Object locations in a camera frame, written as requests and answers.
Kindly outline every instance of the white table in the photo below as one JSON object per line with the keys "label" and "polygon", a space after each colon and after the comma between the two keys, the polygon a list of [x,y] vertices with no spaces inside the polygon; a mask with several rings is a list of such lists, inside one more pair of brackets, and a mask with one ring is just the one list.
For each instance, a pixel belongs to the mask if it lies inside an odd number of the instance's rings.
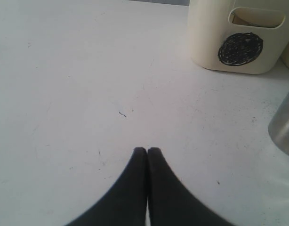
{"label": "white table", "polygon": [[289,157],[267,133],[289,70],[200,68],[188,54],[187,9],[0,0],[0,226],[70,222],[136,146],[160,147],[231,222],[289,226]]}

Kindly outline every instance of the metal cup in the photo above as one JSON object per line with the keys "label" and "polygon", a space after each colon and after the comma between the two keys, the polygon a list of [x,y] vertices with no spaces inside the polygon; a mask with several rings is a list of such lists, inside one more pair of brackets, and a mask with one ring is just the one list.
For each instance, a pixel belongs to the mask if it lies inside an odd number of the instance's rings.
{"label": "metal cup", "polygon": [[272,141],[289,155],[289,93],[269,124]]}

